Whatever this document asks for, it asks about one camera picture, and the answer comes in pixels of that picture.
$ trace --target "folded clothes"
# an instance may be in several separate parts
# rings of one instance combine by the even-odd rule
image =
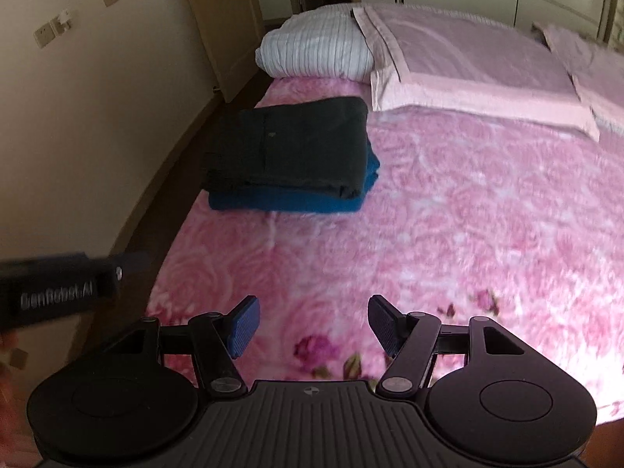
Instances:
[[[275,186],[360,197],[367,114],[366,103],[355,96],[241,111],[211,136],[203,188],[213,193]]]
[[[212,209],[259,209],[291,213],[354,213],[364,203],[364,197],[377,181],[379,160],[368,143],[368,158],[364,189],[360,197],[339,199],[310,191],[275,186],[243,186],[236,191],[213,192],[208,195]]]

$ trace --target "baseboard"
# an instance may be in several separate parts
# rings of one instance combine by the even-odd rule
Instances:
[[[178,142],[176,142],[171,152],[169,152],[162,165],[158,168],[154,177],[145,188],[145,191],[138,199],[138,202],[136,203],[130,216],[126,220],[126,223],[119,231],[119,235],[117,236],[115,244],[110,250],[110,254],[121,253],[126,249],[128,243],[130,242],[132,234],[138,226],[138,223],[143,218],[148,207],[154,200],[154,197],[160,190],[160,187],[165,182],[169,171],[172,169],[176,161],[178,161],[178,158],[182,154],[182,151],[188,146],[195,134],[197,134],[199,129],[204,125],[208,117],[222,102],[223,96],[221,95],[221,93],[215,93],[214,96],[204,106],[204,108],[199,111],[199,114],[196,115],[195,119],[183,133],[182,137],[180,137]],[[84,343],[87,339],[89,328],[91,327],[91,323],[93,322],[93,317],[94,314],[91,312],[83,313],[82,315],[80,315],[80,322],[76,329],[76,334],[74,334],[72,347],[69,351],[70,361],[73,361],[80,355],[80,353],[82,353],[82,348],[84,347]]]

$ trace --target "floral pattern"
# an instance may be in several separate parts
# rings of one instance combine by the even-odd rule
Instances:
[[[293,78],[260,105],[339,95],[370,102],[366,85]],[[236,361],[249,383],[378,379],[373,294],[449,324],[485,314],[585,385],[599,422],[624,417],[624,139],[419,107],[368,130],[381,169],[358,213],[217,212],[199,194],[148,314],[178,324],[258,296]],[[168,364],[192,378],[188,358]],[[460,364],[439,358],[434,377]]]

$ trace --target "black circular mount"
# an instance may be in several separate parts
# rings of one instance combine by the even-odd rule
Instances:
[[[591,396],[550,362],[514,364],[514,356],[490,356],[438,380],[425,405],[430,422],[451,444],[484,461],[564,459],[594,428]]]
[[[195,387],[135,356],[70,365],[32,393],[28,420],[43,450],[93,464],[128,461],[163,447],[192,422]]]

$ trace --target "blue gripper pad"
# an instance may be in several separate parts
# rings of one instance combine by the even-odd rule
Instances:
[[[368,300],[368,324],[377,336],[386,354],[394,358],[405,343],[400,336],[400,322],[405,318],[383,296],[376,295]]]
[[[260,301],[256,296],[247,296],[227,314],[230,332],[226,347],[232,359],[238,359],[249,345],[260,325]]]

